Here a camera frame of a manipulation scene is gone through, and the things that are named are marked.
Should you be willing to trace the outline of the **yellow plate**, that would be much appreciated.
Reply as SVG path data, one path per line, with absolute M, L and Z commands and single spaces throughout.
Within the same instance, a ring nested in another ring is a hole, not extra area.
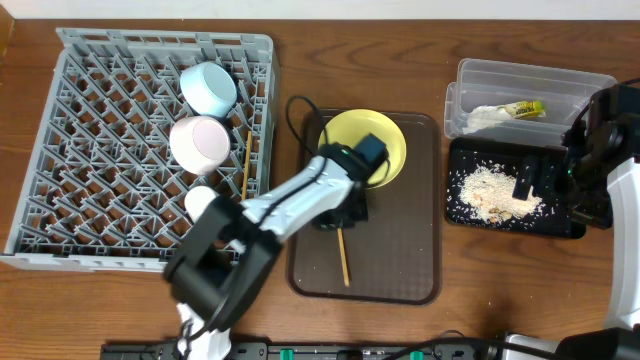
M 368 109 L 347 110 L 333 116 L 328 121 L 326 130 L 331 143 L 337 142 L 352 149 L 369 134 L 386 145 L 389 163 L 383 163 L 369 178 L 368 185 L 372 188 L 384 186 L 394 180 L 405 164 L 405 137 L 399 126 L 383 113 Z

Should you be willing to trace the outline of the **pile of rice scraps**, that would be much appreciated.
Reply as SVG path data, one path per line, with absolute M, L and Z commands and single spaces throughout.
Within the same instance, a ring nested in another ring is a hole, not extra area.
M 447 213 L 463 224 L 497 227 L 523 221 L 530 227 L 546 216 L 547 205 L 532 192 L 526 200 L 514 198 L 515 185 L 516 178 L 505 172 L 503 164 L 482 162 L 470 172 L 456 170 L 446 191 Z

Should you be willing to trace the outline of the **green yellow snack wrapper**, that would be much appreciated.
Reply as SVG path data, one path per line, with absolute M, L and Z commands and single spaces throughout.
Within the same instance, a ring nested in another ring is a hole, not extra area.
M 514 119 L 546 116 L 546 108 L 539 100 L 519 101 L 503 105 L 502 108 Z

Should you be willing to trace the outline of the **white napkin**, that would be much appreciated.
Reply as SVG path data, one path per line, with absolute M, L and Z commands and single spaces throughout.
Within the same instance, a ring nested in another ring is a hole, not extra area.
M 494 128 L 512 119 L 513 117 L 503 106 L 479 106 L 468 114 L 462 133 L 473 134 L 480 130 Z

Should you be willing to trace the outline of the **pink white bowl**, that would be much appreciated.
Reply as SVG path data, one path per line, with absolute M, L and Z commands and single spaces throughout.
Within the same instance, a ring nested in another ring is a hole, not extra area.
M 195 175 L 212 173 L 231 152 L 226 128 L 207 116 L 178 120 L 170 130 L 169 145 L 177 163 Z

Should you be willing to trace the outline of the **white cup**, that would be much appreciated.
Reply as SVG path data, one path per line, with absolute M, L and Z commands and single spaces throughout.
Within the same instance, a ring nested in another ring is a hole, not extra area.
M 190 189 L 184 197 L 184 205 L 191 220 L 196 222 L 217 197 L 218 194 L 208 186 L 197 186 Z

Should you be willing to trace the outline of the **light blue bowl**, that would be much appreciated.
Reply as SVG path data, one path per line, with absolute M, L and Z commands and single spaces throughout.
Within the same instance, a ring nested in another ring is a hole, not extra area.
M 214 118 L 225 118 L 238 98 L 231 75 L 213 62 L 203 62 L 184 70 L 180 76 L 180 88 L 193 110 Z

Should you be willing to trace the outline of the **wooden chopstick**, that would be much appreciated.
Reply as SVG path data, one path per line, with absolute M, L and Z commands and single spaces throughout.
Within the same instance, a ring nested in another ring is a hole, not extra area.
M 252 144 L 253 144 L 253 133 L 251 130 L 249 130 L 247 133 L 247 141 L 246 141 L 246 149 L 245 149 L 241 201 L 244 201 L 246 199 L 247 191 L 248 191 L 248 179 L 249 179 L 249 170 L 251 165 Z
M 341 257 L 343 282 L 346 287 L 350 287 L 349 268 L 347 263 L 346 247 L 345 247 L 344 234 L 343 234 L 342 228 L 337 229 L 337 237 L 338 237 L 339 251 L 340 251 L 340 257 Z

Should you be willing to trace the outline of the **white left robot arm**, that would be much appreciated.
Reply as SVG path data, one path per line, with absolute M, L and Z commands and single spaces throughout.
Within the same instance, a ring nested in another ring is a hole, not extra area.
M 308 166 L 260 197 L 235 203 L 215 194 L 164 268 L 179 304 L 179 359 L 223 359 L 228 332 L 250 308 L 286 240 L 316 220 L 340 227 L 369 178 L 389 157 L 373 134 L 354 147 L 325 142 Z

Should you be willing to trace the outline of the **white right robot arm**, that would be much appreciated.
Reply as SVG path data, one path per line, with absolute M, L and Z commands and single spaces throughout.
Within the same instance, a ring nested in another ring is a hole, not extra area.
M 566 156 L 553 170 L 537 163 L 516 189 L 552 185 L 570 217 L 614 230 L 613 280 L 603 329 L 560 342 L 512 334 L 503 359 L 639 360 L 639 81 L 631 79 L 594 93 L 563 135 Z

